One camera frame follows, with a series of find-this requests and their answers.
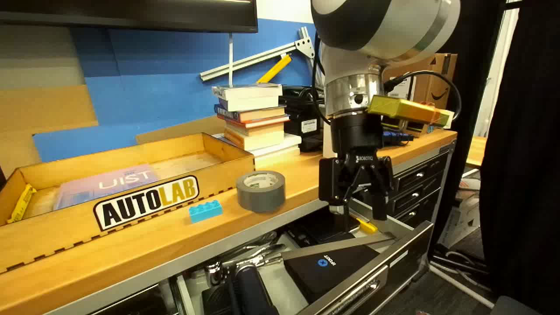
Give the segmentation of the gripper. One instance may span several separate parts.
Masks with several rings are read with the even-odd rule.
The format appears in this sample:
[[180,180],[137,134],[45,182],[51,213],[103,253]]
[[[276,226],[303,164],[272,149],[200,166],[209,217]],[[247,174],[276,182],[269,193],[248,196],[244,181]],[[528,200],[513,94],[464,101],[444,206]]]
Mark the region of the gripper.
[[377,156],[384,146],[381,116],[346,112],[333,118],[330,127],[336,157],[319,161],[319,199],[328,202],[331,213],[348,215],[348,202],[357,188],[357,170],[364,167],[371,180],[367,191],[372,218],[386,220],[394,175],[391,158]]

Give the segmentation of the black cabinet drawer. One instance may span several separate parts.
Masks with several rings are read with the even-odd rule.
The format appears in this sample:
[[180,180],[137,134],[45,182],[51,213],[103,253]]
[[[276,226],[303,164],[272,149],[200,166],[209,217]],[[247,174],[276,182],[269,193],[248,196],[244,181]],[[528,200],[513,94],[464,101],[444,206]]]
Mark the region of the black cabinet drawer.
[[425,179],[443,172],[447,163],[449,151],[443,152],[428,160],[418,163],[394,176],[394,188],[398,191],[412,187]]
[[404,191],[398,192],[389,199],[389,215],[394,216],[408,209],[414,203],[437,191],[441,187],[443,172],[437,173],[420,183],[412,184]]
[[395,215],[394,218],[413,228],[418,227],[424,221],[433,221],[432,217],[436,209],[440,190],[438,188],[431,194],[414,202],[411,206]]

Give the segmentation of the open metal drawer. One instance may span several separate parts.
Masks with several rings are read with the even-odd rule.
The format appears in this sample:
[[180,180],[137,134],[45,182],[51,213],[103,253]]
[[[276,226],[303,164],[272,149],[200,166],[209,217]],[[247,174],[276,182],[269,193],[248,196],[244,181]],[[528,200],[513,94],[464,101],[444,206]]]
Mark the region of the open metal drawer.
[[374,315],[426,264],[433,224],[374,221],[347,236],[324,235],[319,201],[203,248],[170,278],[178,315]]

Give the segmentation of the grey metal bar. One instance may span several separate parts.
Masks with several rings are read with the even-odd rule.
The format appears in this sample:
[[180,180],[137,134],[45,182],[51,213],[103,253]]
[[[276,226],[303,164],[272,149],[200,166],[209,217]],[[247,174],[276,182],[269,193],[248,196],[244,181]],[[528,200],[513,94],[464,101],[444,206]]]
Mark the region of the grey metal bar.
[[395,239],[396,237],[392,234],[376,233],[366,235],[364,237],[346,239],[344,241],[335,241],[322,245],[314,245],[306,248],[298,248],[292,251],[282,252],[281,257],[283,260],[296,259],[304,256],[316,255],[319,253],[330,252],[338,249],[346,249],[359,245],[381,245],[381,247],[384,247],[385,243],[391,244]]

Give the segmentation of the black equipment box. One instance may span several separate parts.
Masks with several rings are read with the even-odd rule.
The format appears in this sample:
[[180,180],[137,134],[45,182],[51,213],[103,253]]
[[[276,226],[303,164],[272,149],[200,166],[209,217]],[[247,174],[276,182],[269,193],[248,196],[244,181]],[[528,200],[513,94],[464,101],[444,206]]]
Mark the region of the black equipment box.
[[313,100],[324,105],[322,89],[312,93],[310,86],[284,84],[279,104],[285,106],[289,120],[284,122],[284,131],[301,137],[301,152],[320,151],[323,147],[322,119],[316,111]]

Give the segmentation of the black box with blue dot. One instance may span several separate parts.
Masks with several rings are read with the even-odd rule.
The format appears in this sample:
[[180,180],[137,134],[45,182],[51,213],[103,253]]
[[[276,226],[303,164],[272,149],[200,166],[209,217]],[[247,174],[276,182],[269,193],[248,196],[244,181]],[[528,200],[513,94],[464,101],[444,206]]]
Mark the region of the black box with blue dot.
[[367,245],[284,260],[286,271],[308,303],[314,303],[379,255]]

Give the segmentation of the white box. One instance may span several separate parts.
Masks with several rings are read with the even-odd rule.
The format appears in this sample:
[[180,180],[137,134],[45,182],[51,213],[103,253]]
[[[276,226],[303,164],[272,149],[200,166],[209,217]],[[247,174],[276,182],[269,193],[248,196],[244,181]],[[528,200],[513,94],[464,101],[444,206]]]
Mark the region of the white box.
[[438,244],[450,249],[480,227],[478,191],[457,191]]

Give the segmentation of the stack of books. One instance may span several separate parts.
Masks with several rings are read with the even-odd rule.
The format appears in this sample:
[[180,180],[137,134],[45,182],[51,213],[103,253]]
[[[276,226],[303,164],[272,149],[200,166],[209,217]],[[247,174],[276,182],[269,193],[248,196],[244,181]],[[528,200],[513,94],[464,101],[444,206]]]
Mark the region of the stack of books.
[[301,136],[291,134],[286,105],[280,101],[283,86],[274,83],[213,86],[214,113],[224,121],[224,139],[256,156],[295,149]]

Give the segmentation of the cardboard box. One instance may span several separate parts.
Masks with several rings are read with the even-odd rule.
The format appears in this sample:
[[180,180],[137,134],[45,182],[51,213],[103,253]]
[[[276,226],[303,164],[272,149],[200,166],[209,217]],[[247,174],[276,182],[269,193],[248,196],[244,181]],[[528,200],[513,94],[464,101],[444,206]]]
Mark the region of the cardboard box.
[[[449,80],[453,80],[457,57],[458,55],[454,53],[436,53],[417,63],[392,67],[384,70],[383,81],[386,82],[416,70],[432,70],[442,74],[442,76]],[[446,109],[449,96],[454,95],[448,83],[432,74],[420,74],[412,78],[406,78],[402,83],[394,87],[392,91],[388,92],[390,97],[404,98],[409,101],[432,105],[438,109]],[[386,128],[411,134],[414,137],[422,137],[433,132],[435,129],[434,126],[406,122],[389,117],[383,117],[382,123]]]

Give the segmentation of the heap of metal tools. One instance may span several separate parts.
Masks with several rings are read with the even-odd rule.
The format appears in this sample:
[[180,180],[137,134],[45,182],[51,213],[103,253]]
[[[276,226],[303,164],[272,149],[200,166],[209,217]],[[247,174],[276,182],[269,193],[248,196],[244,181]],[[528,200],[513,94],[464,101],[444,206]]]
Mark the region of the heap of metal tools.
[[203,266],[208,285],[216,287],[224,283],[228,274],[240,265],[271,263],[274,256],[287,247],[279,243],[279,239],[278,232],[270,231],[206,261]]

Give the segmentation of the yellow spirit level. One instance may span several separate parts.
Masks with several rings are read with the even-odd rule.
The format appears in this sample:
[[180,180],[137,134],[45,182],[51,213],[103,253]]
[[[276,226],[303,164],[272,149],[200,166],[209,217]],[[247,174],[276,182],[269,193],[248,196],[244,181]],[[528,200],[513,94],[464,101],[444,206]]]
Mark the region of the yellow spirit level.
[[276,64],[274,64],[274,66],[272,66],[272,68],[269,69],[264,75],[262,75],[262,77],[260,77],[260,79],[258,79],[256,83],[270,83],[270,80],[276,77],[276,75],[278,75],[278,73],[280,73],[290,62],[292,62],[290,54],[282,55],[281,59]]

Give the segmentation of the purple booklet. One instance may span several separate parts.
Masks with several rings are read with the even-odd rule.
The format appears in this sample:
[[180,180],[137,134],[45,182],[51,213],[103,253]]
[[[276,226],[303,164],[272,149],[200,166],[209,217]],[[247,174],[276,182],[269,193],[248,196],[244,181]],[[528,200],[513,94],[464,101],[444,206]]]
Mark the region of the purple booklet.
[[64,182],[59,187],[52,210],[65,209],[159,180],[160,176],[151,165],[140,164]]

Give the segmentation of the yellow packet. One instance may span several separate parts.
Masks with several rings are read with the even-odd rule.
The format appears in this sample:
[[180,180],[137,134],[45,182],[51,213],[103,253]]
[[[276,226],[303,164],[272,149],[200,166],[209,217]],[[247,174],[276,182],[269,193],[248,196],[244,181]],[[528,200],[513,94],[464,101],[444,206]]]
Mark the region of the yellow packet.
[[8,219],[6,220],[7,224],[16,223],[23,219],[32,196],[36,192],[36,189],[32,187],[31,184],[26,184],[23,192],[16,202],[16,205],[14,206],[12,213],[10,214],[10,217],[8,217]]

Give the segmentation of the yellow handled tool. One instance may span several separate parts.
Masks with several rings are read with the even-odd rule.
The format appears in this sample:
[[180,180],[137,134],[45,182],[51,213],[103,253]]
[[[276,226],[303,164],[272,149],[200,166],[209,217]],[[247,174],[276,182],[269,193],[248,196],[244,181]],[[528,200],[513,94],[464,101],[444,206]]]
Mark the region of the yellow handled tool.
[[374,224],[370,223],[368,219],[358,216],[357,214],[350,214],[350,216],[356,219],[360,225],[360,230],[367,235],[374,235],[378,232],[378,228]]

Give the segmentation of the aluminium frame bar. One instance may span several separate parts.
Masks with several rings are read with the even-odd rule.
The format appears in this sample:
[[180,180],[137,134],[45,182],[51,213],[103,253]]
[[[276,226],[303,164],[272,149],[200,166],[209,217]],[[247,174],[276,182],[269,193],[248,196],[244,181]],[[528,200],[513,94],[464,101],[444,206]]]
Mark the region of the aluminium frame bar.
[[199,77],[202,81],[209,81],[216,77],[228,74],[229,78],[232,79],[232,74],[236,70],[249,67],[256,63],[264,62],[265,60],[274,59],[280,56],[287,56],[293,51],[300,52],[300,54],[306,56],[306,58],[310,60],[310,62],[313,62],[316,53],[313,46],[313,39],[310,37],[308,29],[306,27],[301,27],[300,30],[298,30],[298,35],[300,36],[300,38],[294,42],[289,42],[288,44],[284,44],[282,46],[278,46],[264,52],[259,52],[258,54],[247,56],[246,58],[242,58],[236,61],[233,61],[233,41],[230,40],[230,60],[228,61],[228,63],[222,66],[217,66],[210,70],[206,70],[204,72],[200,72]]

